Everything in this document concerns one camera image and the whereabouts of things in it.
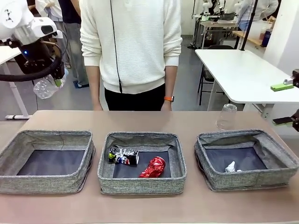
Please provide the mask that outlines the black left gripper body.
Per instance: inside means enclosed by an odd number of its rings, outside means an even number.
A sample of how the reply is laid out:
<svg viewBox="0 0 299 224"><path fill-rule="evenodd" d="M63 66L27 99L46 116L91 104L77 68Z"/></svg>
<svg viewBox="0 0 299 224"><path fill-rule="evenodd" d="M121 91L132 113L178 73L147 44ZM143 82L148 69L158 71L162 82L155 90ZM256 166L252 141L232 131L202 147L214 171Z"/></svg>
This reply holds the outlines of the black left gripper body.
<svg viewBox="0 0 299 224"><path fill-rule="evenodd" d="M56 46L44 40L20 46L19 50L26 60L21 68L25 70L22 75L14 75L13 79L39 79L48 75L54 78L57 68Z"/></svg>

